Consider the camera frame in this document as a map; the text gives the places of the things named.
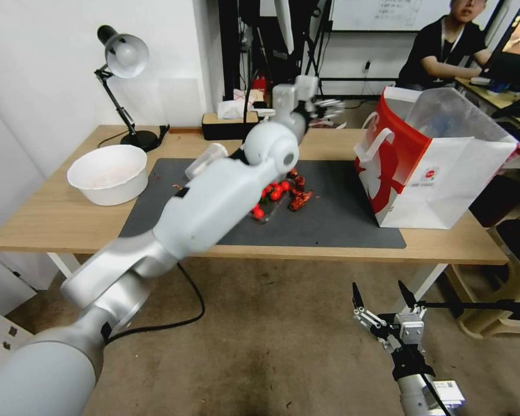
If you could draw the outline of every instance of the white bowl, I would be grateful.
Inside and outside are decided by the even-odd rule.
[[[146,188],[146,159],[142,149],[128,144],[101,147],[71,165],[68,182],[97,205],[119,205]]]

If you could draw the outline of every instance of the desk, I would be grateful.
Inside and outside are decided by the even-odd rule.
[[[0,229],[0,251],[47,252],[69,277],[79,266],[73,254],[95,253],[115,239],[135,201],[113,207],[93,205],[67,183],[66,173],[74,160],[95,149],[101,140],[123,130],[122,126],[98,127]],[[300,146],[300,158],[353,160],[354,146],[362,140],[363,134],[363,130],[355,129],[311,129]],[[147,171],[150,173],[158,158],[195,158],[208,145],[197,133],[168,134],[162,146],[148,153]],[[240,141],[225,141],[224,145],[232,153]],[[448,231],[404,229],[401,232],[407,244],[404,249],[215,246],[199,256],[420,263],[419,272],[410,284],[418,297],[429,289],[448,263],[502,265],[507,262],[503,252],[469,212]]]
[[[480,104],[483,104],[484,108],[482,108],[482,110],[486,114],[492,114],[496,110],[504,109],[505,107],[510,106],[518,98],[518,96],[512,92],[490,94],[485,88],[470,85],[470,80],[467,79],[456,78],[456,84],[460,92],[464,92],[469,96],[477,98]],[[520,127],[520,118],[513,117],[512,120]]]

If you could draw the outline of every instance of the man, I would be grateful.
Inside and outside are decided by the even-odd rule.
[[[472,56],[484,66],[491,53],[485,47],[484,34],[472,21],[485,9],[486,0],[451,0],[451,12],[423,28],[403,69],[398,87],[414,90],[442,87],[455,77],[473,78],[479,68],[458,66]]]

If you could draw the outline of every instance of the lamp base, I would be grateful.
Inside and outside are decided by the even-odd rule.
[[[124,136],[120,143],[130,144],[131,146],[141,148],[145,152],[154,150],[162,143],[158,136],[151,131],[142,130],[135,133],[135,135],[128,134]]]

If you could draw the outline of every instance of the table leg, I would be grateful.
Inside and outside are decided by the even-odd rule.
[[[75,270],[81,267],[81,263],[70,253],[47,253],[52,261],[58,266],[65,278],[70,278]]]
[[[418,268],[418,271],[414,275],[414,278],[407,284],[407,287],[414,294],[417,300],[423,298],[429,288],[435,283],[439,275],[445,270],[448,265],[446,263],[439,264],[424,264]],[[401,313],[407,312],[408,307],[406,306],[403,298],[399,298],[393,305],[393,312]]]

